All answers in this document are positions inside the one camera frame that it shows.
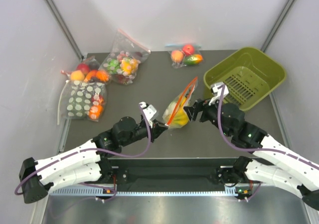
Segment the yellow fake banana bunch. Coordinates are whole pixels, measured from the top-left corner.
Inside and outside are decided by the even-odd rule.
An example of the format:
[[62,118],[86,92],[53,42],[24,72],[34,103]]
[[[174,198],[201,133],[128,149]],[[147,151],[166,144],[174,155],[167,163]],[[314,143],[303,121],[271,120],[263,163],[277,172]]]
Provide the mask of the yellow fake banana bunch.
[[186,98],[183,97],[178,107],[176,108],[175,116],[173,117],[169,125],[170,128],[182,128],[188,123],[189,121],[188,116],[183,109],[183,104],[185,103],[185,101],[186,101]]

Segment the red-zip bag with food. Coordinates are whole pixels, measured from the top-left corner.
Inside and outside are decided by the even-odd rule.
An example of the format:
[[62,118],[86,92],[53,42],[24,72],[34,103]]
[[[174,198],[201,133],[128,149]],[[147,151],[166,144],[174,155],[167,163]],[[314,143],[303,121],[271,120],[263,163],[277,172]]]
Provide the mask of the red-zip bag with food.
[[164,111],[162,118],[169,129],[182,128],[189,123],[184,107],[190,104],[197,83],[198,77],[195,77]]

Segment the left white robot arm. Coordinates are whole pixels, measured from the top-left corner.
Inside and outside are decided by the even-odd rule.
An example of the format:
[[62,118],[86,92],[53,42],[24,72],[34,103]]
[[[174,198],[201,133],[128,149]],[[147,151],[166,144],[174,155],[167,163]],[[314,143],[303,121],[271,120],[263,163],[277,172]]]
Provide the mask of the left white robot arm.
[[24,160],[14,193],[30,204],[74,184],[114,182],[115,171],[109,158],[122,156],[122,147],[141,139],[147,138],[151,144],[167,129],[168,125],[156,119],[142,118],[136,123],[132,117],[123,117],[110,130],[72,150],[47,159]]

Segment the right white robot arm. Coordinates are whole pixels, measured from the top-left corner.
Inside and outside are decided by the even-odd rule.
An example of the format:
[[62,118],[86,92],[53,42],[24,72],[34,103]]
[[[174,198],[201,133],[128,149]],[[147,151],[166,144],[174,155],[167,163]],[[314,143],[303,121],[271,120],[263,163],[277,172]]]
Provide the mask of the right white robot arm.
[[184,107],[190,120],[211,122],[223,139],[231,138],[228,144],[239,151],[249,152],[270,163],[239,157],[233,166],[233,177],[238,182],[247,179],[268,183],[301,198],[311,208],[319,208],[319,166],[280,144],[261,128],[247,122],[245,114],[235,104],[198,100]]

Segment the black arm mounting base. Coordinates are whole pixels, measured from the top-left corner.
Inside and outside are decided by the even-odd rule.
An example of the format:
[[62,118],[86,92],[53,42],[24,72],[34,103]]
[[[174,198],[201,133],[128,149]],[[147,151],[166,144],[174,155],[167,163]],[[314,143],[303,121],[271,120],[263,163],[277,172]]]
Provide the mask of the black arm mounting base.
[[116,184],[120,192],[220,191],[225,184],[248,184],[235,158],[108,159],[99,162],[98,184]]

